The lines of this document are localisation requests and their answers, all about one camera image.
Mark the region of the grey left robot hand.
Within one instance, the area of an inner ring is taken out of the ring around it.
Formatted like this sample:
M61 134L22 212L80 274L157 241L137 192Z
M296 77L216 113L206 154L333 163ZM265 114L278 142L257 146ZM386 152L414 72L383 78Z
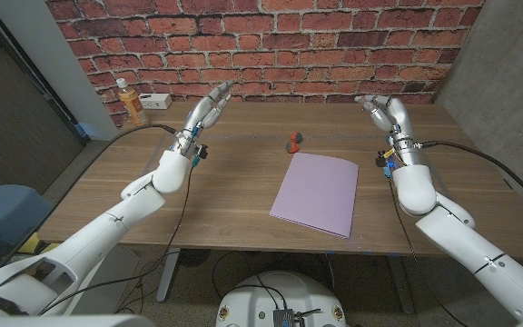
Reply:
M204 96L188 113L183 128L175 136L170 150L190 157L203 129L213 127L220 119L224 107L231 99L232 81L219 84Z

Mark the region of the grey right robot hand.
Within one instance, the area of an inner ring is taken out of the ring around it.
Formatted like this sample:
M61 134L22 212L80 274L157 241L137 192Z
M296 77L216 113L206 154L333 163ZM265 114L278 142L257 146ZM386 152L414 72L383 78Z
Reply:
M405 165L421 164L412 123L401 100L383 95L360 95L354 101L388 135L390 146Z

